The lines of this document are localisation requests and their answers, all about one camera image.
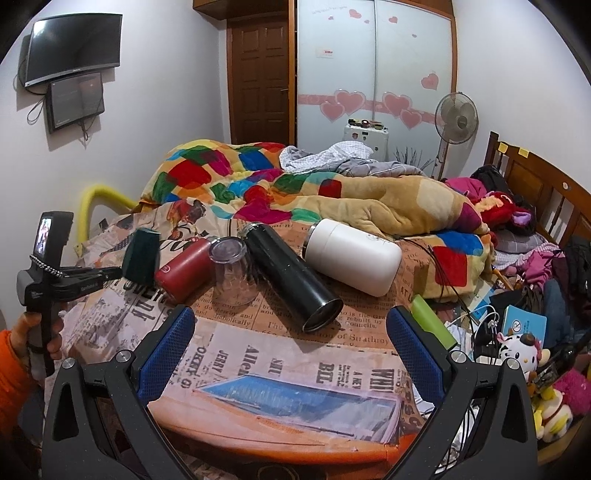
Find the orange sleeve forearm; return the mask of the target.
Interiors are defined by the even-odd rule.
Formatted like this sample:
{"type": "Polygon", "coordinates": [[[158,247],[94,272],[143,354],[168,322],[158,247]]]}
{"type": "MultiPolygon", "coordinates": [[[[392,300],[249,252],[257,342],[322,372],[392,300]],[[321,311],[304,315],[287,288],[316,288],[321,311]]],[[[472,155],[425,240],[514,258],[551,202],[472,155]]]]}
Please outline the orange sleeve forearm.
{"type": "Polygon", "coordinates": [[[18,423],[18,415],[35,389],[36,382],[14,353],[10,332],[1,332],[0,428],[1,439],[9,439],[18,423]]]}

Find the left hand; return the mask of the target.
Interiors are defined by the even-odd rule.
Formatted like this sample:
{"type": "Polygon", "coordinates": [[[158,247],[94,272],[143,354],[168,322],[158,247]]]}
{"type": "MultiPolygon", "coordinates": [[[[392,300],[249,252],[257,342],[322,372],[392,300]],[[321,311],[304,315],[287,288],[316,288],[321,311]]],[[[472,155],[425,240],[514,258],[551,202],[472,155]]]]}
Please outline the left hand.
{"type": "MultiPolygon", "coordinates": [[[[24,312],[17,320],[10,331],[10,344],[13,352],[26,367],[30,367],[30,359],[28,353],[27,342],[29,340],[30,332],[37,327],[42,320],[40,313],[24,312]]],[[[60,360],[62,358],[61,346],[62,337],[61,331],[64,327],[63,319],[58,315],[52,321],[52,339],[47,344],[46,350],[53,360],[60,360]]]]}

